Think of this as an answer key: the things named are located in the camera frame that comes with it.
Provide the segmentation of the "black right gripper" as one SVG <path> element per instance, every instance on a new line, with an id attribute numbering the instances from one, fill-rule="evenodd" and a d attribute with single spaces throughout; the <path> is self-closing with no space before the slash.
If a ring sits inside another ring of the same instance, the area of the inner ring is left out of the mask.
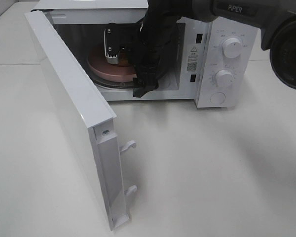
<path id="1" fill-rule="evenodd" d="M 158 89 L 157 70 L 168 71 L 177 59 L 177 18 L 143 18 L 132 24 L 107 24 L 104 55 L 108 63 L 118 65 L 120 46 L 125 47 L 129 63 L 136 66 L 133 97 L 142 98 Z"/>

